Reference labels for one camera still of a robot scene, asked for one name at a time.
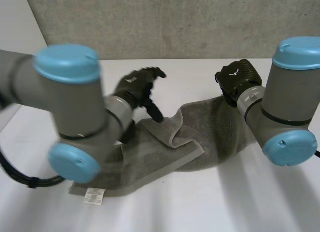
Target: blue cap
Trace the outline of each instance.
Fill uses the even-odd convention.
[[[79,44],[57,44],[40,50],[33,63],[47,79],[72,85],[83,85],[100,79],[97,53]]]
[[[310,159],[318,143],[313,133],[296,129],[269,139],[262,151],[277,166],[296,166]]]
[[[293,71],[320,68],[320,37],[293,37],[283,40],[273,56],[274,65]]]
[[[49,152],[51,167],[63,178],[89,183],[100,172],[98,162],[89,154],[66,143],[57,143]]]

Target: black ring band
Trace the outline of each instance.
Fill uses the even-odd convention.
[[[109,115],[111,115],[113,118],[115,118],[115,120],[116,120],[116,121],[119,123],[119,125],[120,125],[121,132],[123,133],[123,132],[124,132],[124,126],[123,126],[121,120],[120,120],[114,113],[112,113],[110,110],[106,110],[106,112],[107,112]]]
[[[60,137],[62,139],[65,139],[65,140],[69,140],[69,141],[79,141],[79,140],[83,140],[83,139],[89,139],[93,136],[96,136],[100,133],[102,133],[105,129],[105,127],[107,126],[107,123],[104,123],[104,125],[96,130],[95,132],[92,132],[92,133],[89,133],[89,134],[86,134],[86,135],[82,135],[82,136],[68,136],[68,135],[65,135],[65,134],[62,134],[62,133],[59,133]]]
[[[261,107],[261,112],[262,114],[267,117],[269,120],[272,120],[274,122],[277,122],[279,124],[283,124],[286,126],[306,126],[311,123],[311,119],[305,120],[305,121],[290,121],[290,120],[285,120],[282,118],[278,118],[273,116],[272,114],[269,114],[267,111],[264,110],[264,108]]]
[[[262,101],[262,98],[256,100],[255,102],[253,102],[247,109],[244,115],[244,121],[247,123],[247,115],[249,113],[249,111],[252,109],[253,106],[255,106],[256,104],[260,103]]]

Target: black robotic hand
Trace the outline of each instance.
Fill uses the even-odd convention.
[[[251,87],[261,86],[262,79],[255,67],[247,60],[235,61],[224,66],[221,72],[215,74],[227,104],[237,107],[240,95]]]
[[[133,110],[137,107],[145,107],[152,119],[160,123],[164,120],[164,117],[150,99],[151,89],[154,87],[154,81],[158,77],[165,78],[167,75],[157,67],[135,70],[120,80],[114,96],[127,101]]]

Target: gray wall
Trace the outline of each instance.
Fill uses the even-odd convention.
[[[320,35],[320,0],[28,0],[48,44],[102,59],[270,58]]]

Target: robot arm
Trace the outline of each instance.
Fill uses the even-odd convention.
[[[137,107],[163,120],[150,99],[156,78],[166,77],[159,68],[132,72],[104,98],[98,56],[82,45],[49,46],[35,58],[0,50],[0,65],[2,108],[17,103],[52,113],[60,141],[51,148],[49,163],[67,180],[95,178]]]
[[[268,159],[294,166],[318,143],[309,124],[320,102],[320,37],[295,37],[277,48],[266,88],[248,60],[215,75],[230,106],[237,107]]]

